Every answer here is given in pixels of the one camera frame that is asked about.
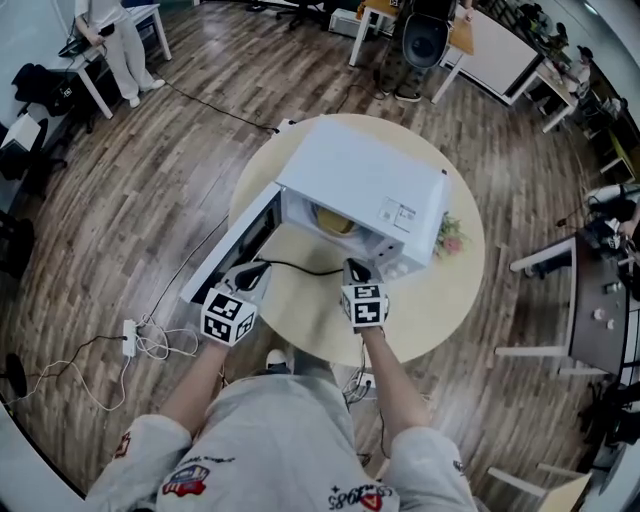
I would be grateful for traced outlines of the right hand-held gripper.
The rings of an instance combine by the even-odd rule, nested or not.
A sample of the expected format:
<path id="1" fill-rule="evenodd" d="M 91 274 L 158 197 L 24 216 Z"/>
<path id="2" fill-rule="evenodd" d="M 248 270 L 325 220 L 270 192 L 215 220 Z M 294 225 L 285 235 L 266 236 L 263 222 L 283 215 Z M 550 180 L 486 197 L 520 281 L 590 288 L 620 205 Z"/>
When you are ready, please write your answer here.
<path id="1" fill-rule="evenodd" d="M 343 283 L 340 304 L 354 330 L 366 327 L 382 327 L 387 320 L 390 298 L 386 284 L 379 280 L 382 274 L 375 265 L 362 264 L 362 279 L 374 279 L 368 282 L 356 282 L 359 279 L 360 264 L 354 258 L 343 263 Z"/>

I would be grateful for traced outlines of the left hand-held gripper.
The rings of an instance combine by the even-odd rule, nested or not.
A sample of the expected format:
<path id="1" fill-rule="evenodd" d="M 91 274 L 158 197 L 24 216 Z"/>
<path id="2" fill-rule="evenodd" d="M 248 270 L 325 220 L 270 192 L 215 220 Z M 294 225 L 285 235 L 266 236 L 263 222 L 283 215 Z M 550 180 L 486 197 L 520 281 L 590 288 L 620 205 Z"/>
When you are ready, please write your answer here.
<path id="1" fill-rule="evenodd" d="M 271 280 L 272 265 L 248 262 L 232 267 L 210 288 L 200 312 L 201 334 L 232 347 L 252 330 Z"/>

